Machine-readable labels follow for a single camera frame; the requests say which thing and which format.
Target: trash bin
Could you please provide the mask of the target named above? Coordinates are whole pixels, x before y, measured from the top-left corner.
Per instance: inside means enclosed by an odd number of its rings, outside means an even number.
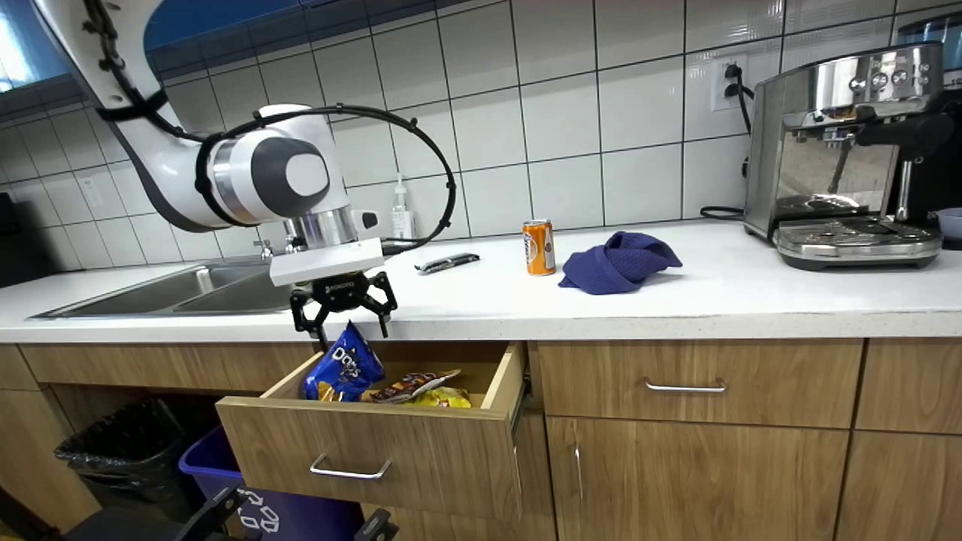
[[[56,448],[102,507],[146,504],[190,521],[205,504],[193,478],[178,472],[184,448],[216,422],[197,399],[138,399],[90,425]]]
[[[238,507],[240,525],[266,541],[353,541],[364,525],[357,501],[313,498],[293,494],[249,489],[225,433],[216,426],[180,458],[180,472],[193,475],[206,498],[224,487],[240,487],[246,504]]]

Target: white countertop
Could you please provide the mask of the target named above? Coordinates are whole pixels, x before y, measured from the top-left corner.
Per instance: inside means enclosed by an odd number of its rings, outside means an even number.
[[[756,337],[962,337],[962,253],[914,272],[796,272],[740,224],[642,226],[684,268],[651,278],[633,295],[592,297],[556,278],[524,272],[519,238],[432,245],[392,259],[400,309],[392,340],[756,340]],[[558,264],[611,231],[556,234]],[[480,264],[418,278],[416,261],[478,253]],[[290,312],[202,318],[31,318],[107,295],[168,268],[60,275],[0,288],[0,342],[299,342]],[[327,318],[337,337],[369,312]]]

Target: blue package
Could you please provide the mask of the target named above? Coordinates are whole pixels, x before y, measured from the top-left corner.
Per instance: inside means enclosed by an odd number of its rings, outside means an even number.
[[[326,358],[306,372],[305,398],[318,404],[357,404],[362,394],[384,378],[379,355],[369,353],[362,330],[349,327],[326,353]]]

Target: orange can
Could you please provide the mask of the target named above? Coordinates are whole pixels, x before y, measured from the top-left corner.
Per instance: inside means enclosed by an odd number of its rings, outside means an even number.
[[[528,275],[534,278],[547,278],[556,272],[553,261],[553,226],[549,220],[528,220],[524,224],[524,257],[528,264]]]

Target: blue cloth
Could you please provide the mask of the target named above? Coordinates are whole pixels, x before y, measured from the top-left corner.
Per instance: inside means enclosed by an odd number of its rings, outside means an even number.
[[[666,245],[648,234],[616,231],[608,245],[575,253],[564,261],[563,288],[589,295],[638,292],[642,280],[663,268],[681,268]]]

